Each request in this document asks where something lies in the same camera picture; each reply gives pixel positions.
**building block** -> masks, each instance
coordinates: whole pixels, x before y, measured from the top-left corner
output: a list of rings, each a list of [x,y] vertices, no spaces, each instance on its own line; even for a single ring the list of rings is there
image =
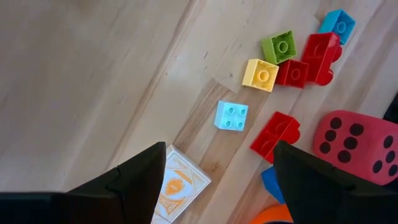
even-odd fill
[[[340,36],[340,44],[344,45],[355,26],[355,20],[344,10],[329,12],[322,22],[318,33],[334,32]]]
[[[333,79],[331,63],[338,60],[343,52],[340,37],[332,32],[311,34],[304,48],[301,61],[309,64],[307,81],[321,86]]]
[[[278,141],[285,140],[289,144],[295,143],[300,137],[299,127],[300,123],[293,117],[275,112],[250,148],[273,164],[274,153],[272,151]]]
[[[279,64],[278,76],[276,76],[276,84],[304,88],[307,81],[308,67],[310,65],[305,62],[289,59]]]
[[[151,224],[172,223],[211,182],[173,145],[167,148],[162,188]]]
[[[250,59],[244,73],[242,85],[271,92],[279,66],[259,59]]]
[[[220,129],[243,131],[248,109],[248,105],[219,100],[214,125]]]
[[[262,40],[266,61],[277,65],[296,56],[293,32],[290,30]]]
[[[268,192],[276,199],[279,203],[284,204],[284,196],[280,191],[278,181],[276,179],[275,169],[272,166],[271,168],[266,169],[261,173],[262,181],[264,183],[265,188]]]

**red dice cushion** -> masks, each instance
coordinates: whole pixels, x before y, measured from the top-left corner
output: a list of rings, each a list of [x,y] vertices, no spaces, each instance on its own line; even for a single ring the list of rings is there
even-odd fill
[[[313,151],[321,159],[376,184],[398,177],[398,125],[338,110],[318,124]]]

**blue brick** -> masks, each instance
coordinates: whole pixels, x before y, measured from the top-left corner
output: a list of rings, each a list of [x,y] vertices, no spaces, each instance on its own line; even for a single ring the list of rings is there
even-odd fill
[[[219,100],[214,125],[220,129],[243,131],[248,108],[248,105]]]
[[[278,200],[279,203],[284,204],[285,200],[280,191],[274,167],[266,169],[261,173],[262,181],[268,192]]]
[[[344,10],[339,9],[331,11],[326,15],[318,33],[334,32],[340,36],[340,44],[345,44],[354,26],[355,20]]]

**playing card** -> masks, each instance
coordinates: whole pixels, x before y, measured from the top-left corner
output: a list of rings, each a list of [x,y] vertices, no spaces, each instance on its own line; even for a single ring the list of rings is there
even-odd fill
[[[211,182],[206,174],[173,145],[167,148],[162,190],[152,224],[172,223]]]

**yellow brick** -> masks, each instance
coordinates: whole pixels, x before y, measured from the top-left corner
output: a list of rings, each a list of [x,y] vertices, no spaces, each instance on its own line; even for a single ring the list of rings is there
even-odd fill
[[[279,66],[260,59],[250,59],[242,85],[272,92]]]

